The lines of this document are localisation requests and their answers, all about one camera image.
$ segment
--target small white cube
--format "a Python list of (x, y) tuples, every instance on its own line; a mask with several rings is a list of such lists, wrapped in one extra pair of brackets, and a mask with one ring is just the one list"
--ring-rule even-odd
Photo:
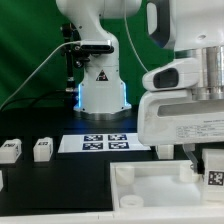
[(48, 162), (50, 161), (53, 153), (53, 139), (41, 138), (37, 141), (33, 148), (33, 155), (35, 162)]
[(0, 148), (0, 164), (15, 163), (21, 154), (21, 140), (7, 140)]

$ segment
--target label sticker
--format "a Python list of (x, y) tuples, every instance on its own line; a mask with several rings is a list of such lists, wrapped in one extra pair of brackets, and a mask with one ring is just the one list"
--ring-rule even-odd
[(108, 81), (108, 78), (104, 72), (104, 70), (102, 70), (99, 74), (99, 76), (97, 77), (96, 81)]
[(84, 143), (82, 150), (103, 150), (103, 143)]
[(127, 140), (126, 135), (108, 135), (108, 141), (125, 141)]
[(127, 142), (109, 142), (109, 149), (129, 149)]
[(103, 135), (85, 135), (84, 142), (103, 141)]
[(223, 186), (224, 172), (210, 171), (208, 177), (208, 185)]
[(5, 144), (4, 147), (14, 147), (15, 144)]

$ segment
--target green backdrop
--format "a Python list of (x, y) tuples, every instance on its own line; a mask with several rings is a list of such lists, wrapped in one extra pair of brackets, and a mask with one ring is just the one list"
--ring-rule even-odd
[[(128, 24), (137, 52), (148, 70), (151, 70), (171, 61), (173, 53), (159, 49), (148, 38), (145, 5), (146, 0), (143, 0), (140, 11), (128, 19)], [(1, 0), (0, 21), (1, 104), (63, 43), (60, 26), (69, 21), (60, 14), (55, 0)], [(145, 72), (132, 52), (124, 21), (103, 20), (102, 26), (120, 42), (120, 75), (127, 83), (128, 101), (138, 104), (145, 92), (142, 87)], [(80, 82), (83, 78), (82, 71), (76, 70), (75, 78)], [(58, 53), (16, 98), (36, 97), (48, 91), (64, 89), (65, 86), (65, 59)]]

